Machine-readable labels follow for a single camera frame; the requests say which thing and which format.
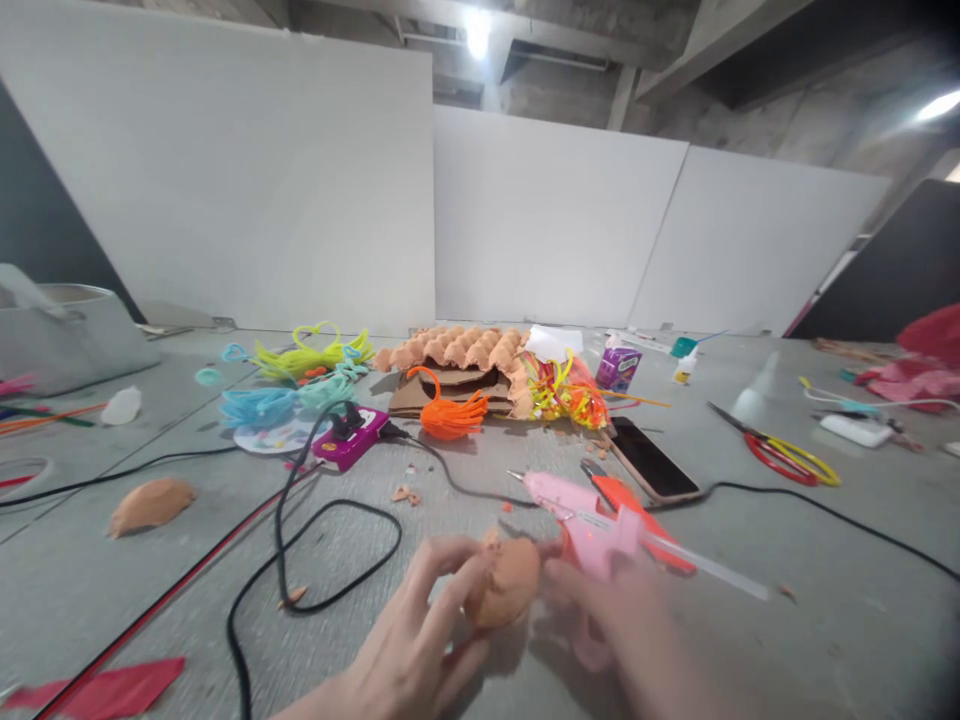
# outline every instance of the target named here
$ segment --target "orange pipe cleaner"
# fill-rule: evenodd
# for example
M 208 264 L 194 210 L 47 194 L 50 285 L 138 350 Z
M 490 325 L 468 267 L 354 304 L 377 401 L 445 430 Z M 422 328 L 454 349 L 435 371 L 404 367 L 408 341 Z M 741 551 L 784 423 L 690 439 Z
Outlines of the orange pipe cleaner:
M 470 433 L 480 432 L 480 423 L 483 422 L 483 416 L 487 414 L 487 403 L 489 403 L 486 395 L 480 397 L 480 391 L 477 390 L 473 397 L 462 405 L 453 400 L 441 400 L 440 381 L 437 380 L 437 376 L 422 365 L 418 365 L 410 369 L 407 377 L 411 378 L 418 372 L 429 375 L 437 388 L 436 396 L 420 411 L 420 424 L 423 425 L 424 430 L 438 440 L 456 440 Z

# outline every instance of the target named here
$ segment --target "glue bottle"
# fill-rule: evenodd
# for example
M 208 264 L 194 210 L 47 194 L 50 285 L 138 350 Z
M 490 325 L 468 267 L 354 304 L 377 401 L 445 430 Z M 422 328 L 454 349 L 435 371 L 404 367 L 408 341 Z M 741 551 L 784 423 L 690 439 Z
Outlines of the glue bottle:
M 682 357 L 677 361 L 677 370 L 673 374 L 673 381 L 678 385 L 686 385 L 687 381 L 690 379 L 690 376 L 693 374 L 693 369 L 695 367 L 697 367 L 696 347 L 690 351 L 689 355 Z

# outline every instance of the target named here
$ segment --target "white panel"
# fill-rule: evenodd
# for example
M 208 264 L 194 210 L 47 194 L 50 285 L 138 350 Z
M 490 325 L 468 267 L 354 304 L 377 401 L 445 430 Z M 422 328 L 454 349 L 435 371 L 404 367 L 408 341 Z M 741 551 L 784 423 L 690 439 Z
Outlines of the white panel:
M 435 108 L 437 317 L 623 327 L 687 144 Z
M 630 325 L 782 335 L 888 184 L 691 147 Z
M 151 322 L 433 321 L 429 55 L 3 0 L 0 75 Z

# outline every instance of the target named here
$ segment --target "smartphone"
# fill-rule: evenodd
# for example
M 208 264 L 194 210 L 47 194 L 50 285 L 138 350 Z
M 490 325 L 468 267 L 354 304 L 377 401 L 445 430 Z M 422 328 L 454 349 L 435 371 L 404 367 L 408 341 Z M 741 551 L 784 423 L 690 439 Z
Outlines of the smartphone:
M 700 486 L 629 419 L 615 417 L 613 427 L 614 454 L 655 502 L 666 505 L 703 495 Z

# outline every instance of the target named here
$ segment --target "concrete ceiling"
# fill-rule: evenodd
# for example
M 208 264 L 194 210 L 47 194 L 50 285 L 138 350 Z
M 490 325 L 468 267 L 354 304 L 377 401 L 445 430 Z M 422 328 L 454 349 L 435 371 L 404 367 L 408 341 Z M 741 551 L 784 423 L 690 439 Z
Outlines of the concrete ceiling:
M 438 103 L 827 166 L 960 85 L 911 0 L 101 1 L 427 52 Z

